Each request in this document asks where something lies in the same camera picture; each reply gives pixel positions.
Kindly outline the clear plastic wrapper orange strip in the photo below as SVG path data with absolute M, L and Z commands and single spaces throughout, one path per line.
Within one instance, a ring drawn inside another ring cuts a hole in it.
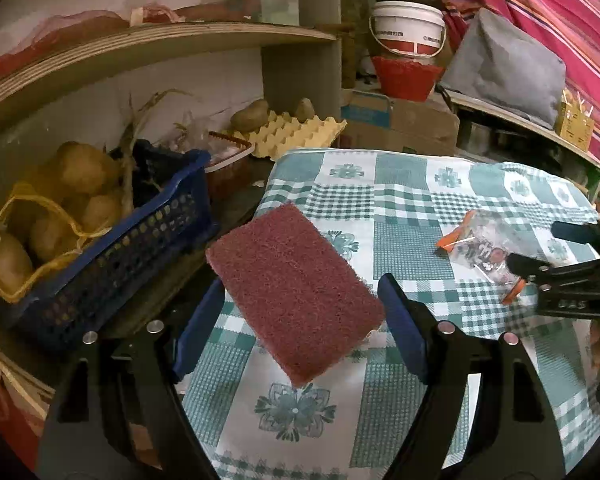
M 498 286 L 503 291 L 502 304 L 512 304 L 527 286 L 524 278 L 509 270 L 508 256 L 543 258 L 533 231 L 520 230 L 501 214 L 482 209 L 467 211 L 462 222 L 443 235 L 436 247 L 444 250 L 452 262 Z

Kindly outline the large maroon scouring pad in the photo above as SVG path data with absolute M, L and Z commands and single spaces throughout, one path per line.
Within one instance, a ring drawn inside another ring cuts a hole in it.
M 293 204 L 230 231 L 207 260 L 295 387 L 325 373 L 385 318 L 378 298 Z

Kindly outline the yellow toothpick box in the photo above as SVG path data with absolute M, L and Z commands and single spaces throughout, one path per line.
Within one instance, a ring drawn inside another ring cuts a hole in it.
M 559 102 L 555 131 L 558 136 L 581 151 L 587 152 L 590 147 L 593 130 L 594 107 L 569 89 L 562 90 Z

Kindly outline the dark blue plastic crate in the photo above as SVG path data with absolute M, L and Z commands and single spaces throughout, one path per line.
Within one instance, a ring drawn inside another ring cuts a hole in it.
M 208 152 L 180 154 L 139 140 L 133 157 L 140 206 L 9 308 L 2 315 L 6 327 L 39 325 L 56 337 L 72 324 L 99 324 L 183 250 L 218 232 L 204 174 Z

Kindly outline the wooden side shelf unit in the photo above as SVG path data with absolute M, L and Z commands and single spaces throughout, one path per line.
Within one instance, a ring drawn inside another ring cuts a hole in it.
M 442 90 L 460 120 L 456 152 L 476 162 L 519 162 L 563 177 L 596 200 L 600 192 L 600 160 L 554 131 L 509 110 L 460 92 Z

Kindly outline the red rimmed food tub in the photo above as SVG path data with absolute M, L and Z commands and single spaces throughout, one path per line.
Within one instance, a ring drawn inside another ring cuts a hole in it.
M 204 167 L 204 177 L 212 203 L 225 200 L 246 184 L 248 157 L 254 146 L 241 136 L 213 131 L 183 131 L 170 142 L 170 147 L 180 153 L 201 150 L 210 154 L 210 162 Z

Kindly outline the potatoes in yellow net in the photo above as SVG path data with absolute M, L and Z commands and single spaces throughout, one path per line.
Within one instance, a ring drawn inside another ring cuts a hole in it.
M 128 153 L 67 142 L 16 182 L 0 210 L 0 297 L 20 301 L 132 212 L 134 168 Z

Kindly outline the cardboard box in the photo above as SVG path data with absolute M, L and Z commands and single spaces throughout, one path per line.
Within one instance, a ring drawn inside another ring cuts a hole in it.
M 341 117 L 348 123 L 339 136 L 342 148 L 455 155 L 460 120 L 436 92 L 414 102 L 343 89 Z

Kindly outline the grey cushion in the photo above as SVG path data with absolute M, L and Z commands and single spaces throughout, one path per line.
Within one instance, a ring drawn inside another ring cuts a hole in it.
M 551 129 L 566 85 L 566 64 L 506 18 L 481 9 L 440 86 Z

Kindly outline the yellow egg tray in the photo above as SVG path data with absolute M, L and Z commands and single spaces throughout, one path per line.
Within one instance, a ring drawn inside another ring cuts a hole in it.
M 271 112 L 268 122 L 257 130 L 240 133 L 226 130 L 230 136 L 249 142 L 253 156 L 277 162 L 283 155 L 296 148 L 329 148 L 340 136 L 347 122 L 337 122 L 333 117 L 321 119 L 317 115 L 299 122 L 288 113 Z

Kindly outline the potato on egg tray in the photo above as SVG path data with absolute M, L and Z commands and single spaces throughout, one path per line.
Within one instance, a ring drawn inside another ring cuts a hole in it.
M 230 125 L 235 131 L 239 131 L 240 133 L 258 130 L 268 123 L 269 109 L 267 100 L 260 99 L 254 101 L 242 110 L 238 110 L 230 118 Z

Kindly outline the red plastic bowl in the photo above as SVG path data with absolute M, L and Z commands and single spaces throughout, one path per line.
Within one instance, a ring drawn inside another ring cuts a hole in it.
M 425 102 L 443 74 L 442 67 L 407 58 L 373 56 L 372 63 L 381 91 L 393 99 Z

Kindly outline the white plastic bucket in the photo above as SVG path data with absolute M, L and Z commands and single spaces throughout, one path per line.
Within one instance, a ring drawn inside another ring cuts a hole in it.
M 385 51 L 407 58 L 435 58 L 446 41 L 443 13 L 422 3 L 394 0 L 375 3 L 368 27 Z

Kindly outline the clear plastic container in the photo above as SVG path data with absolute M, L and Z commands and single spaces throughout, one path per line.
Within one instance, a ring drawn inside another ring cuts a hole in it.
M 248 0 L 247 15 L 257 23 L 299 26 L 300 0 Z

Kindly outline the wooden wall shelf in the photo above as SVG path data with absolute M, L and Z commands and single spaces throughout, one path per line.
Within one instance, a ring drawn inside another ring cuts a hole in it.
M 258 23 L 131 27 L 54 53 L 0 79 L 0 133 L 68 93 L 128 70 L 201 53 L 335 40 L 335 35 L 314 28 Z

